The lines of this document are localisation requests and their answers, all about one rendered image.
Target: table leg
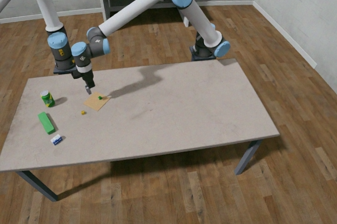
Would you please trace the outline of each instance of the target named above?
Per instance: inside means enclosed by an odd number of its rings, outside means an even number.
[[[256,152],[257,148],[260,146],[261,142],[262,140],[256,140],[252,141],[249,144],[248,149],[246,150],[245,154],[243,154],[243,157],[241,158],[239,164],[234,170],[235,175],[240,175],[243,172],[244,168],[248,164],[249,160],[251,160],[252,156]]]
[[[181,19],[183,20],[185,27],[187,28],[189,26],[190,21],[187,19],[186,16],[183,15],[183,13],[180,12],[179,9],[178,9],[178,12],[180,14]]]
[[[110,4],[109,0],[100,0],[103,13],[103,20],[106,21],[110,18]]]
[[[29,170],[17,171],[20,177],[26,180],[36,190],[46,196],[49,200],[56,202],[58,200],[57,195],[53,193],[44,183],[42,183],[37,177],[34,176]]]

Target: baseboard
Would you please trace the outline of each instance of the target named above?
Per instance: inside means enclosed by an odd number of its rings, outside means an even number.
[[[101,12],[102,12],[102,9],[99,7],[99,8],[90,8],[90,9],[62,11],[62,12],[57,12],[57,15],[58,16],[83,15],[83,14],[93,14],[93,13],[101,13]],[[42,14],[11,17],[11,18],[0,19],[0,24],[1,23],[14,23],[14,22],[21,22],[21,21],[30,21],[30,20],[37,20],[37,19],[42,19],[42,18],[43,18]]]
[[[214,1],[197,2],[199,6],[231,6],[231,5],[253,5],[254,1]]]
[[[309,56],[308,53],[265,11],[263,8],[253,2],[253,6],[284,36],[284,38],[301,54],[312,68],[316,68],[317,63]]]

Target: green can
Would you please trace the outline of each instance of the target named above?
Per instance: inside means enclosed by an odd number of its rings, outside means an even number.
[[[46,104],[46,107],[52,107],[55,105],[55,101],[48,90],[41,92],[41,98],[44,101],[44,104]]]

